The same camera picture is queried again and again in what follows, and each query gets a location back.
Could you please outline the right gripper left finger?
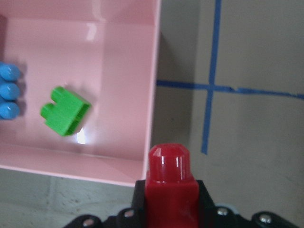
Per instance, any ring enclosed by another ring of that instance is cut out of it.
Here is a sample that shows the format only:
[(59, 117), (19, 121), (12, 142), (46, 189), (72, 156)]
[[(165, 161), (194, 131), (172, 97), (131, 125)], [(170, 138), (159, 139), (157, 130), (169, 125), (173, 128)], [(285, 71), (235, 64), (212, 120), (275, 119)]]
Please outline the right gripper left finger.
[(134, 187), (131, 208), (145, 214), (146, 199), (145, 199), (145, 180), (137, 180)]

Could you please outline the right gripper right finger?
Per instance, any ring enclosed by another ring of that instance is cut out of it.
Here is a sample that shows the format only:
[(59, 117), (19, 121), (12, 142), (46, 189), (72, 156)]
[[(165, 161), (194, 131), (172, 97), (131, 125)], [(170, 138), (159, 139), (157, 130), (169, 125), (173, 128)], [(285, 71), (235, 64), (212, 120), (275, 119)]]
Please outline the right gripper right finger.
[(203, 213), (206, 210), (212, 209), (215, 207), (215, 203), (213, 202), (204, 182), (202, 180), (197, 180), (199, 185), (199, 213)]

